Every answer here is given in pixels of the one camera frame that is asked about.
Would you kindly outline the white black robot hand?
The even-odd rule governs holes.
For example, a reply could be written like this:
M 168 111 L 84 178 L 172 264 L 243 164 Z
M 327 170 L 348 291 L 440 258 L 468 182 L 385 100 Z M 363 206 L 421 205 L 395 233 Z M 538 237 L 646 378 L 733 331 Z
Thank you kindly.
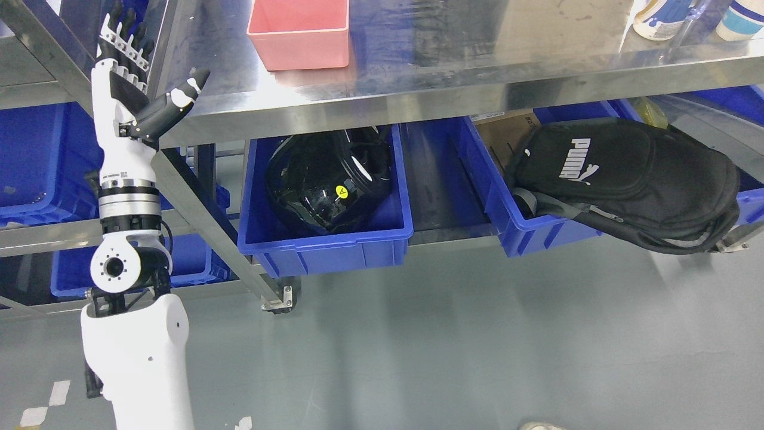
M 103 150 L 99 183 L 153 183 L 151 163 L 159 141 L 193 109 L 210 71 L 193 68 L 185 81 L 151 100 L 147 95 L 155 42 L 137 23 L 133 8 L 114 1 L 104 14 L 91 70 L 94 125 Z

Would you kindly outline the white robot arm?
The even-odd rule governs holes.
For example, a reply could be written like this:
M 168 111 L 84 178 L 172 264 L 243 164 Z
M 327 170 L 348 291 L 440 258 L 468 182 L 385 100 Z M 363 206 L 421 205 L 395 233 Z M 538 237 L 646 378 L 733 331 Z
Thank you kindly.
M 189 320 L 170 291 L 160 193 L 147 179 L 92 179 L 103 240 L 80 313 L 89 397 L 111 404 L 118 429 L 193 429 Z

